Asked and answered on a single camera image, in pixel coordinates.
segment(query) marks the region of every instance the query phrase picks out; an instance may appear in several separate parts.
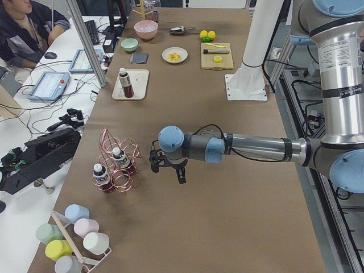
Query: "blue joint cap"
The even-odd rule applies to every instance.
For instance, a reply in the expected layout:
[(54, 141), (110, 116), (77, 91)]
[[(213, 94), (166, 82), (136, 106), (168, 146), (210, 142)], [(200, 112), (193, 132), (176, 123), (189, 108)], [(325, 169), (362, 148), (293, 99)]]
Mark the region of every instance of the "blue joint cap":
[(164, 152), (175, 152), (182, 146), (184, 134), (176, 126), (167, 126), (160, 131), (158, 140)]
[(364, 193), (364, 149), (340, 156), (330, 169), (331, 182), (348, 192)]
[(364, 10), (363, 0), (312, 0), (314, 6), (331, 17), (347, 17)]
[(315, 43), (310, 40), (309, 36), (300, 36), (300, 35), (289, 35), (291, 40), (291, 44), (296, 46), (312, 46)]
[(205, 149), (205, 161), (208, 163), (220, 163), (224, 148), (225, 145), (222, 139), (210, 139)]

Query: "mug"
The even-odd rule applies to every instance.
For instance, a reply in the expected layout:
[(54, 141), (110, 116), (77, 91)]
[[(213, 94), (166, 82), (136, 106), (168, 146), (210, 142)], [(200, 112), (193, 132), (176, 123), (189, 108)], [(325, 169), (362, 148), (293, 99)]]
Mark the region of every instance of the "mug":
[(82, 264), (76, 256), (63, 256), (55, 264), (56, 273), (81, 273)]
[(61, 240), (63, 239), (63, 234), (58, 226), (51, 224), (44, 224), (40, 226), (35, 233), (37, 239), (44, 243), (45, 245), (49, 244), (53, 240)]
[(89, 218), (90, 211), (84, 206), (72, 204), (66, 208), (64, 215), (66, 216), (67, 219), (69, 219), (71, 223), (74, 224), (77, 222), (77, 220), (81, 218)]
[(98, 232), (98, 228), (99, 225), (96, 220), (82, 218), (77, 220), (73, 230), (78, 236), (85, 238), (85, 236), (90, 232)]
[(103, 254), (109, 247), (109, 236), (104, 233), (90, 232), (84, 238), (84, 248), (93, 254)]
[(57, 262), (62, 256), (71, 255), (73, 252), (66, 240), (53, 240), (45, 248), (45, 255)]

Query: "brown tabletop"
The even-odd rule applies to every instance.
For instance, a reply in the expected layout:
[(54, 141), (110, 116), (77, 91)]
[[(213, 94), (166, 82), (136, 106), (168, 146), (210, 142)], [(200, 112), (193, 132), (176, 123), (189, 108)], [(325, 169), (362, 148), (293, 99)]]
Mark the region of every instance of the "brown tabletop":
[[(249, 32), (246, 10), (162, 9), (159, 18), (157, 36), (142, 41), (133, 30), (140, 18), (131, 15), (123, 37), (137, 38), (137, 52), (148, 52), (148, 62), (132, 65), (131, 55), (117, 48), (109, 83), (100, 90), (55, 206), (60, 213), (72, 203), (87, 207), (110, 237), (113, 252), (94, 272), (325, 272), (293, 163), (235, 155), (221, 164), (190, 160), (183, 185), (172, 168), (150, 170), (151, 142), (167, 125), (194, 132), (215, 123), (230, 133), (285, 137), (274, 95), (267, 102), (226, 99), (224, 75), (240, 67)], [(197, 30), (170, 36), (169, 29), (179, 25)], [(202, 29), (216, 32), (214, 42), (230, 43), (233, 71), (200, 68)], [(188, 58), (166, 63), (161, 54), (168, 47), (185, 48)], [(143, 100), (111, 98), (120, 67), (150, 71)], [(135, 139), (144, 157), (136, 160), (137, 187), (125, 195), (105, 194), (92, 184), (105, 127), (114, 137)], [(29, 272), (52, 271), (44, 249), (41, 244)]]

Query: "person's hand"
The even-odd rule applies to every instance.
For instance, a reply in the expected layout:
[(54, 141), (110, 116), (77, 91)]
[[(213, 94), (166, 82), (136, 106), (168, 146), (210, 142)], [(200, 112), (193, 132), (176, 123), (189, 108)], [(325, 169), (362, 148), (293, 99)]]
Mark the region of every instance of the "person's hand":
[(48, 35), (48, 45), (50, 46), (55, 39), (64, 32), (64, 29), (60, 26), (55, 26)]

